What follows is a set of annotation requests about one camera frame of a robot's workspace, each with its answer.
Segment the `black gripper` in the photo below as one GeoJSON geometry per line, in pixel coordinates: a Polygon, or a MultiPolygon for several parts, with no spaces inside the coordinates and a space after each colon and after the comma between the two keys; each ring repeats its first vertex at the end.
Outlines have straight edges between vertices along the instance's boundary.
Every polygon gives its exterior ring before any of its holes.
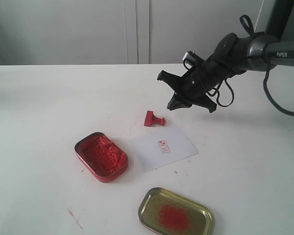
{"type": "Polygon", "coordinates": [[[217,104],[208,97],[207,93],[216,85],[212,75],[216,67],[216,61],[209,58],[201,64],[193,66],[182,76],[162,70],[158,74],[157,80],[165,82],[174,91],[167,104],[167,109],[176,110],[197,105],[208,109],[210,113],[214,112],[217,104]]]}

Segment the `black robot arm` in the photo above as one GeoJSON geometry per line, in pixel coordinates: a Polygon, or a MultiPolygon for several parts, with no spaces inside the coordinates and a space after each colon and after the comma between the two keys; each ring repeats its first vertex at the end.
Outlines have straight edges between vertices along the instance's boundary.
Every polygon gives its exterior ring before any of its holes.
{"type": "Polygon", "coordinates": [[[270,70],[277,65],[294,67],[294,41],[280,42],[272,35],[255,33],[246,38],[227,34],[213,54],[203,60],[193,51],[183,57],[186,72],[177,76],[161,71],[159,81],[167,83],[174,91],[167,104],[170,111],[200,106],[214,112],[220,103],[220,87],[225,84],[234,94],[228,79],[246,71],[264,71],[263,89],[270,103],[280,112],[294,117],[294,112],[282,108],[268,90],[270,70]]]}

